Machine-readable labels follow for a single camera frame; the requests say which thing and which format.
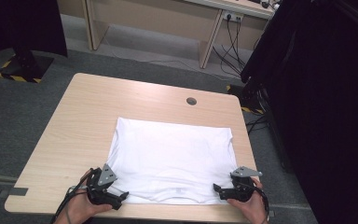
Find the person's right hand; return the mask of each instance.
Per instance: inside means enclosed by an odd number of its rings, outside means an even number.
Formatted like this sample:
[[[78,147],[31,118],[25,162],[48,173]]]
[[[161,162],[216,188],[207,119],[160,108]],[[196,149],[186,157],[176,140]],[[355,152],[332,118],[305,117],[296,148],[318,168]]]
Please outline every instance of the person's right hand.
[[[257,179],[252,178],[255,186],[262,189],[263,185]],[[266,210],[264,209],[263,198],[260,194],[254,191],[251,199],[246,203],[242,203],[235,199],[227,199],[227,202],[232,206],[240,209],[242,214],[254,224],[268,224]]]

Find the black fabric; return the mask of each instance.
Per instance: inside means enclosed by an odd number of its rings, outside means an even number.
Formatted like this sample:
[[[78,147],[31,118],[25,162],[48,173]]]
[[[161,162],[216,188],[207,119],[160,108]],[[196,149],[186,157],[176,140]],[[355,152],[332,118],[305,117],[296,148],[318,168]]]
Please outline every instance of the black fabric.
[[[0,50],[7,48],[67,56],[57,2],[0,0]]]
[[[275,19],[283,24],[298,18]],[[264,71],[260,83],[318,221],[358,223],[358,24],[334,2],[310,5],[293,34],[294,47],[283,68],[287,47],[284,54],[258,52],[279,62]],[[260,64],[253,62],[253,69],[248,64],[247,73],[259,75]]]

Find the power socket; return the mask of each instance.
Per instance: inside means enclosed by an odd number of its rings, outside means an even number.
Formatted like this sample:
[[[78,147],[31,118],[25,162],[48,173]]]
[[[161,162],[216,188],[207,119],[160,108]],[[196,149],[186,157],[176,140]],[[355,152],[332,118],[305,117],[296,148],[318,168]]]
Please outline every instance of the power socket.
[[[223,20],[226,20],[227,21],[227,16],[230,15],[231,16],[231,19],[230,21],[235,21],[235,22],[238,22],[238,21],[242,21],[243,19],[243,14],[240,14],[238,12],[233,12],[233,11],[225,11],[225,15],[223,16]]]

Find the white cloth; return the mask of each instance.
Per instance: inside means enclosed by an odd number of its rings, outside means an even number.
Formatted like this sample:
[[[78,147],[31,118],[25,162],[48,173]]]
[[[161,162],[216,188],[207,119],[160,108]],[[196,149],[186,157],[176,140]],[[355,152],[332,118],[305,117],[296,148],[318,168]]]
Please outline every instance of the white cloth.
[[[237,168],[229,128],[119,118],[107,164],[129,191],[124,203],[226,203],[213,183],[232,188]]]

